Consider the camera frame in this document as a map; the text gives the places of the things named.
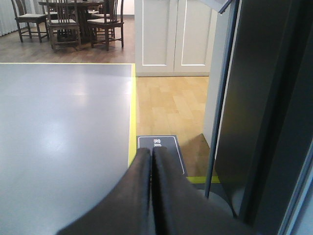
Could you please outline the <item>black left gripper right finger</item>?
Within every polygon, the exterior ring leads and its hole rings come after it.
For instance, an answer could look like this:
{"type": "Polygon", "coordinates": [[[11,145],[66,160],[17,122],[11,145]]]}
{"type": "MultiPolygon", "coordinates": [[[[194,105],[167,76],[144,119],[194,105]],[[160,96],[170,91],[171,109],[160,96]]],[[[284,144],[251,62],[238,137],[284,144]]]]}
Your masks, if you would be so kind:
{"type": "Polygon", "coordinates": [[[153,148],[152,203],[158,235],[252,235],[182,175],[167,148],[153,148]]]}

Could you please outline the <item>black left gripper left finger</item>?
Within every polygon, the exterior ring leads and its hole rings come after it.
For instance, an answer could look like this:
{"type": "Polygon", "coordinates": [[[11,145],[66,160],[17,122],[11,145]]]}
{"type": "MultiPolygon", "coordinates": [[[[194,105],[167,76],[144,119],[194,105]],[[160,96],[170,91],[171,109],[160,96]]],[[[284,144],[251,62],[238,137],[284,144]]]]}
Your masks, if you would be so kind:
{"type": "Polygon", "coordinates": [[[59,235],[146,235],[150,200],[151,155],[139,148],[126,173],[89,212],[59,235]]]}

